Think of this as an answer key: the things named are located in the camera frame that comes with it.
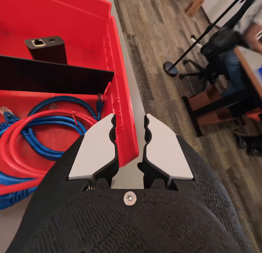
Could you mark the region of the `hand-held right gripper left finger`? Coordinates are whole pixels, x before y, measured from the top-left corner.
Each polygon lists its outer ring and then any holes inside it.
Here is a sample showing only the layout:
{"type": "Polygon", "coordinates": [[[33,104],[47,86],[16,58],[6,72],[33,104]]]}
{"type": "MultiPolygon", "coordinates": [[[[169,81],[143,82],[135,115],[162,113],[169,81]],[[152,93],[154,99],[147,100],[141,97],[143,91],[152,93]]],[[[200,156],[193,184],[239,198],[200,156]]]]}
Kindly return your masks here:
{"type": "Polygon", "coordinates": [[[109,114],[92,126],[68,154],[73,160],[68,180],[87,179],[94,185],[98,179],[106,179],[111,186],[119,170],[116,115],[109,114]]]}

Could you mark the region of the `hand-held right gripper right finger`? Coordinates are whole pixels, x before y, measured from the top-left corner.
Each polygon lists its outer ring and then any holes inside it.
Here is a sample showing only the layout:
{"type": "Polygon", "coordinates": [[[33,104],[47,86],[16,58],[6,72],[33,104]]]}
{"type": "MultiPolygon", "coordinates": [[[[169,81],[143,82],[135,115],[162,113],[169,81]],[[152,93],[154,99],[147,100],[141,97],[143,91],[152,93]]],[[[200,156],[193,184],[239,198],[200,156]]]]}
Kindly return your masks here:
{"type": "Polygon", "coordinates": [[[144,175],[144,189],[151,188],[156,179],[162,179],[166,189],[177,189],[176,180],[194,180],[178,135],[151,114],[144,116],[144,128],[146,144],[137,164],[144,175]]]}

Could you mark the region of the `black network adapter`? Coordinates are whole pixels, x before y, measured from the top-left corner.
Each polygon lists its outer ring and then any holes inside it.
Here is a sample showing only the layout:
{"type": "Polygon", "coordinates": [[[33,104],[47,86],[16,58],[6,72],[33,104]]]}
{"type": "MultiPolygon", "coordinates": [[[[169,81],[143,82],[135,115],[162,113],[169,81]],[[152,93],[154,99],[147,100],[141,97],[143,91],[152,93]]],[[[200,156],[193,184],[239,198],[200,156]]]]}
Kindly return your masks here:
{"type": "Polygon", "coordinates": [[[65,44],[60,36],[27,39],[24,42],[34,60],[67,65],[65,44]]]}

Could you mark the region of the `red plastic bin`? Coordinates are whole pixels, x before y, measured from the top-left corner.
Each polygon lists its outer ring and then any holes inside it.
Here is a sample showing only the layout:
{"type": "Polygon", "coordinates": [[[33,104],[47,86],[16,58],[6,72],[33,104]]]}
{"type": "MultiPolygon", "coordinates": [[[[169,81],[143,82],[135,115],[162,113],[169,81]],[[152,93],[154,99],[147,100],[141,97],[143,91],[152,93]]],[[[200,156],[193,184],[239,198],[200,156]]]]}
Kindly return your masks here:
{"type": "Polygon", "coordinates": [[[1,90],[1,197],[21,200],[55,163],[27,138],[66,151],[100,117],[116,115],[119,166],[139,155],[122,48],[106,0],[1,0],[1,55],[33,60],[25,40],[60,36],[67,65],[113,71],[104,93],[59,94],[1,90]]]}

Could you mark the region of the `cardboard box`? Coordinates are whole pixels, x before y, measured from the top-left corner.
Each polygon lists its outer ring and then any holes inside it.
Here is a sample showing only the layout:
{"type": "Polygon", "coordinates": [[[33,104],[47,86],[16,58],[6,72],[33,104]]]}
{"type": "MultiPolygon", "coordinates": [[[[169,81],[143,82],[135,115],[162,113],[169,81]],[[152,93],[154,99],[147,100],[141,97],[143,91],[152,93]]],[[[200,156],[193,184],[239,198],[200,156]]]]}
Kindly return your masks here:
{"type": "MultiPolygon", "coordinates": [[[[209,87],[198,95],[189,98],[189,103],[193,111],[222,99],[221,94],[215,87],[209,87]]],[[[227,107],[222,107],[216,111],[201,115],[197,118],[200,126],[216,124],[219,122],[232,121],[231,113],[227,107]]]]}

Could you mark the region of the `black round-base stand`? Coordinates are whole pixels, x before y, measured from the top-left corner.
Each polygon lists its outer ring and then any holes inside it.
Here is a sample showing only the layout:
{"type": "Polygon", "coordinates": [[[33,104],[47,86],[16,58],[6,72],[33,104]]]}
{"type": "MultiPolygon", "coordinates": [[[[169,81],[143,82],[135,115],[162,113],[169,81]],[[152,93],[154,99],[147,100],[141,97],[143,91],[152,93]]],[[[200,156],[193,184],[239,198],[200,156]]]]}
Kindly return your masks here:
{"type": "Polygon", "coordinates": [[[239,2],[240,0],[234,0],[232,4],[215,20],[214,23],[209,24],[206,28],[205,32],[201,34],[201,36],[183,53],[183,55],[180,56],[180,58],[175,62],[165,62],[163,64],[164,71],[171,77],[175,77],[178,74],[178,69],[176,68],[176,65],[197,45],[198,42],[200,42],[205,35],[207,35],[212,28],[239,2]]]}

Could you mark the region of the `black bin divider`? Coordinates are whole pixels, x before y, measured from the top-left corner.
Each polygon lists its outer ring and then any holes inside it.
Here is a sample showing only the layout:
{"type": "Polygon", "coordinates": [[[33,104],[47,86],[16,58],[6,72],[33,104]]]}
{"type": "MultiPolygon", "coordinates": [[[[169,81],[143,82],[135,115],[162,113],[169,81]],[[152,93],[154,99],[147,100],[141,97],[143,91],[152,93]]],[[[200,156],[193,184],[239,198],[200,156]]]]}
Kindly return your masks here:
{"type": "Polygon", "coordinates": [[[113,80],[113,71],[0,55],[0,89],[97,95],[113,80]]]}

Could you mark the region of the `black shoe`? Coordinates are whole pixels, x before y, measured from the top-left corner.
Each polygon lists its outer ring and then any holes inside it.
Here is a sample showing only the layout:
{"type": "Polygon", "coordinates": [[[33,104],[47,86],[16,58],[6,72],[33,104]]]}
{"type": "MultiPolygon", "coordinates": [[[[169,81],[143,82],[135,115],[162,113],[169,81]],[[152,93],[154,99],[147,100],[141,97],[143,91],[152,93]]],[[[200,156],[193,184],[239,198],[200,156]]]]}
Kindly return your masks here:
{"type": "Polygon", "coordinates": [[[233,131],[237,147],[245,149],[248,156],[262,156],[262,135],[245,136],[237,130],[233,131]]]}

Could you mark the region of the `black office chair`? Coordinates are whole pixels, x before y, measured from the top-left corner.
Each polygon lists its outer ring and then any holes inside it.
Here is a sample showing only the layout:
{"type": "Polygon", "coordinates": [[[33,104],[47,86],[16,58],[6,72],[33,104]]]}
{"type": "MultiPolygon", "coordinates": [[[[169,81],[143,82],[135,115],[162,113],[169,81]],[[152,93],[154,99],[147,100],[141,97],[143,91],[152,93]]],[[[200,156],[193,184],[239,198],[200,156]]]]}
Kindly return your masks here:
{"type": "Polygon", "coordinates": [[[209,41],[203,45],[200,50],[201,54],[207,60],[206,67],[204,68],[198,65],[191,59],[183,60],[183,65],[186,65],[188,62],[190,62],[199,70],[199,72],[180,74],[179,78],[183,79],[184,77],[188,76],[198,76],[199,80],[203,79],[202,91],[206,90],[208,82],[211,85],[214,85],[220,75],[223,75],[225,79],[229,81],[230,77],[227,67],[224,63],[226,53],[234,49],[237,45],[242,44],[243,40],[238,32],[227,27],[220,28],[210,37],[209,41]]]}

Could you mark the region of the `wooden table black frame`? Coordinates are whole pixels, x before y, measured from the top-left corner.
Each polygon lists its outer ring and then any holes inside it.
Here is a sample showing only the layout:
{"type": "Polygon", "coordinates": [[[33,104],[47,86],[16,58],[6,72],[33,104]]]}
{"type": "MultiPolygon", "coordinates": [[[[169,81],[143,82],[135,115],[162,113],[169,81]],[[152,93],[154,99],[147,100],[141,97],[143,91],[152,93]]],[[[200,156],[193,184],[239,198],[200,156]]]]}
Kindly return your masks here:
{"type": "Polygon", "coordinates": [[[215,113],[221,108],[228,108],[234,104],[241,101],[247,100],[248,98],[253,98],[256,100],[257,104],[261,106],[262,101],[262,87],[261,87],[261,73],[259,71],[259,64],[261,64],[261,54],[252,51],[250,49],[238,46],[234,49],[235,54],[239,58],[242,69],[244,70],[246,88],[243,91],[236,92],[225,98],[221,98],[214,102],[208,103],[208,105],[195,104],[193,101],[198,100],[198,95],[187,98],[182,97],[182,101],[185,104],[186,110],[195,129],[197,137],[203,136],[200,127],[202,124],[198,122],[198,118],[206,117],[211,113],[215,113]]]}

